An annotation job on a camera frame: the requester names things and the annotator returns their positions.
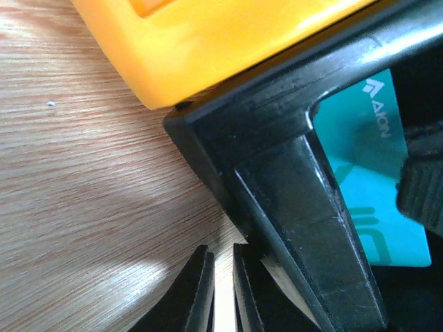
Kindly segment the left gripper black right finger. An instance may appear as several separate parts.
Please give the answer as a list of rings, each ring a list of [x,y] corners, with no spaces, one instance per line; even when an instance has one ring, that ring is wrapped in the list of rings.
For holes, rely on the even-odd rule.
[[[238,331],[311,331],[311,320],[247,244],[233,245],[233,281]]]

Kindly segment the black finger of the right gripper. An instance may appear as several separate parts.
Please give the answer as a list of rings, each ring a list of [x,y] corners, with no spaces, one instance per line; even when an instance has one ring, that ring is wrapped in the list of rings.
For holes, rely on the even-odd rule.
[[[408,156],[397,185],[397,209],[442,236],[442,122],[405,130]]]

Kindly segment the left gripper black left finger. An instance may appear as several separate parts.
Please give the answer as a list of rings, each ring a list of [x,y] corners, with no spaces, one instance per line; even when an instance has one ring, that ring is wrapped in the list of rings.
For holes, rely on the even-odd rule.
[[[207,245],[196,248],[168,291],[131,331],[213,331],[215,258]]]

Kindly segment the teal AION credit card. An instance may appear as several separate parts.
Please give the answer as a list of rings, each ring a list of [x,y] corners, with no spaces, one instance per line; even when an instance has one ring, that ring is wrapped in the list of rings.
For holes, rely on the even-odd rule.
[[[430,266],[424,226],[396,206],[408,150],[390,70],[324,99],[314,129],[370,264]]]

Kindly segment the black bin with teal cards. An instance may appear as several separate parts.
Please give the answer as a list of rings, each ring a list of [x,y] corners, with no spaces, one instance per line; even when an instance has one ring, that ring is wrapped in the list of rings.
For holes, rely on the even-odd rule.
[[[404,136],[442,122],[441,1],[375,1],[163,121],[311,331],[442,330],[442,236],[424,227],[428,267],[370,264],[314,129],[324,99],[386,69]]]

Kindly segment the yellow plastic bin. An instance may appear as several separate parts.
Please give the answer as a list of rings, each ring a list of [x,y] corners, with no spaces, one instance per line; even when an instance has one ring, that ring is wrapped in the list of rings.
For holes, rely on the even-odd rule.
[[[360,1],[74,1],[149,109],[170,107],[370,5]]]

